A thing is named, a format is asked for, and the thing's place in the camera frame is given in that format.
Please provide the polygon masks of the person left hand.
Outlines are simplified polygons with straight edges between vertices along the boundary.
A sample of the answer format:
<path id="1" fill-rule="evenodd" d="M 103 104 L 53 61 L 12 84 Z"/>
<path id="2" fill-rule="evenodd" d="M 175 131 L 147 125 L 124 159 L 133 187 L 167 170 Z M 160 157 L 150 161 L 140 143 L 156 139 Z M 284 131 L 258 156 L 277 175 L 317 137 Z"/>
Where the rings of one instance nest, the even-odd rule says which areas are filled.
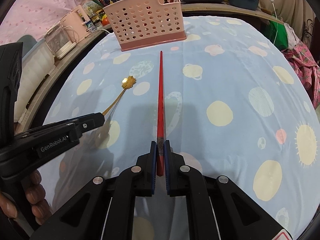
<path id="1" fill-rule="evenodd" d="M 31 204 L 31 210 L 37 224 L 42 225 L 51 215 L 50 206 L 45 199 L 46 192 L 41 185 L 41 175 L 38 170 L 34 171 L 30 177 L 31 186 L 25 190 L 25 196 Z M 1 193 L 1 210 L 8 218 L 17 218 L 16 206 Z"/>

